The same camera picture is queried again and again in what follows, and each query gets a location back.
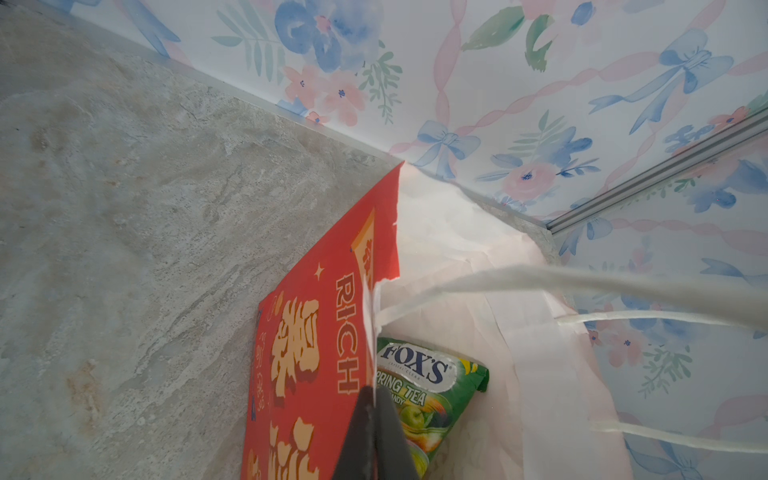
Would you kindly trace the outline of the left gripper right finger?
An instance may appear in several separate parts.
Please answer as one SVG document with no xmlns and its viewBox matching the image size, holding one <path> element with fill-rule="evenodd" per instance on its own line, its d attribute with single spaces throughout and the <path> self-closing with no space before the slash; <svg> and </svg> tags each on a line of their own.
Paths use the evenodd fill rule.
<svg viewBox="0 0 768 480">
<path fill-rule="evenodd" d="M 419 480 L 391 393 L 383 387 L 375 389 L 374 425 L 377 478 Z"/>
</svg>

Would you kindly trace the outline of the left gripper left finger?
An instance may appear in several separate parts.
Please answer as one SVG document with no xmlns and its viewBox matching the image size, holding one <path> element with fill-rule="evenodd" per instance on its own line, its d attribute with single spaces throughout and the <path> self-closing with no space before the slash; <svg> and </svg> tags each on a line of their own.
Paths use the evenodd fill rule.
<svg viewBox="0 0 768 480">
<path fill-rule="evenodd" d="M 374 478 L 374 414 L 374 388 L 363 387 L 357 397 L 332 480 Z"/>
</svg>

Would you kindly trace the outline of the yellow green Fox's candy bag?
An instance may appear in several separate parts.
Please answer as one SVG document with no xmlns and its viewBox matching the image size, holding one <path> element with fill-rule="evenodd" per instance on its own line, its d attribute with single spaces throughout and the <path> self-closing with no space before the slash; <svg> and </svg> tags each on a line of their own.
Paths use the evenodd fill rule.
<svg viewBox="0 0 768 480">
<path fill-rule="evenodd" d="M 376 385 L 388 390 L 416 472 L 423 477 L 436 451 L 490 372 L 479 364 L 404 340 L 377 339 Z"/>
</svg>

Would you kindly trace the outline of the red paper gift bag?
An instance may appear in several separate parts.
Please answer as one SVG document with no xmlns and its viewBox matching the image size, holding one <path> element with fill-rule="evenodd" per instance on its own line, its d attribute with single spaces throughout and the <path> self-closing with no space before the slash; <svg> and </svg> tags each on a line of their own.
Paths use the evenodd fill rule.
<svg viewBox="0 0 768 480">
<path fill-rule="evenodd" d="M 720 434 L 764 416 L 765 396 L 727 402 L 697 435 L 617 414 L 591 336 L 631 341 L 646 312 L 580 314 L 574 292 L 658 303 L 676 326 L 767 326 L 753 288 L 551 266 L 458 188 L 398 165 L 261 301 L 241 477 L 331 479 L 363 387 L 375 406 L 380 337 L 490 372 L 420 479 L 691 478 L 691 453 L 766 453 Z"/>
</svg>

